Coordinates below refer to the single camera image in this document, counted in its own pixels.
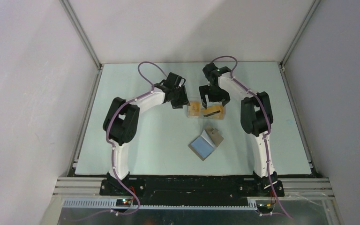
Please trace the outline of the clear plastic card box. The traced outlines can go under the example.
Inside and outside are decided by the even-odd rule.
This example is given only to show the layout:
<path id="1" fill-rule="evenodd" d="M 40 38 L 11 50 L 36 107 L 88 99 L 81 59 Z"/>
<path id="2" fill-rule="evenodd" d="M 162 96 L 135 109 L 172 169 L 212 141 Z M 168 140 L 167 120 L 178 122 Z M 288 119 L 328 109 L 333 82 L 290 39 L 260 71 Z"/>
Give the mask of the clear plastic card box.
<path id="1" fill-rule="evenodd" d="M 225 107 L 221 104 L 210 105 L 204 108 L 201 101 L 191 99 L 187 107 L 187 117 L 196 119 L 223 120 L 225 118 Z"/>

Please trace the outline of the grey card holder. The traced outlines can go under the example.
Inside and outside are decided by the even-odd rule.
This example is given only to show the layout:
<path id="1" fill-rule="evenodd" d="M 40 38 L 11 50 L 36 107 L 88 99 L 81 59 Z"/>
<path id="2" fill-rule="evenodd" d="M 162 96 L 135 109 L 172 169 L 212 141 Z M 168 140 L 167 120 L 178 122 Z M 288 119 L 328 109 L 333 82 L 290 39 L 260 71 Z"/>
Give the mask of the grey card holder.
<path id="1" fill-rule="evenodd" d="M 188 147 L 202 160 L 206 160 L 224 140 L 217 128 L 207 125 Z"/>

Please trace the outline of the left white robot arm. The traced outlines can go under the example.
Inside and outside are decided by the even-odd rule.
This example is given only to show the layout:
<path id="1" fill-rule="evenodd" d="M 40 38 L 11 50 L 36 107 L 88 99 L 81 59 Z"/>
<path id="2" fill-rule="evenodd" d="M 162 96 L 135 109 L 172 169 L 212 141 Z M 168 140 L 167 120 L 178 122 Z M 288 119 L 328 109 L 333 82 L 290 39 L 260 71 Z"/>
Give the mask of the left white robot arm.
<path id="1" fill-rule="evenodd" d="M 166 79 L 152 85 L 149 90 L 130 100 L 116 97 L 112 100 L 103 123 L 106 141 L 112 146 L 109 175 L 115 179 L 111 189 L 118 195 L 129 191 L 128 149 L 136 135 L 139 116 L 151 108 L 170 103 L 173 109 L 189 106 L 185 88 L 186 79 L 170 72 Z"/>

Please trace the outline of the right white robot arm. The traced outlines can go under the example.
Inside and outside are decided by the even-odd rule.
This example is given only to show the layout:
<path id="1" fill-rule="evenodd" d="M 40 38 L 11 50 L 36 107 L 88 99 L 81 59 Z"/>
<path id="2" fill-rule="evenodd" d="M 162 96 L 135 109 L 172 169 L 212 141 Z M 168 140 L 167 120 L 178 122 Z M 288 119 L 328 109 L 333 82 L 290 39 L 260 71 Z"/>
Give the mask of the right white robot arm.
<path id="1" fill-rule="evenodd" d="M 278 181 L 278 175 L 272 163 L 270 134 L 273 114 L 268 93 L 255 92 L 233 77 L 228 67 L 218 68 L 213 62 L 202 69 L 207 79 L 206 85 L 199 87 L 203 109 L 209 103 L 225 106 L 235 97 L 240 103 L 240 124 L 244 132 L 255 140 L 254 190 L 260 196 L 266 196 Z"/>

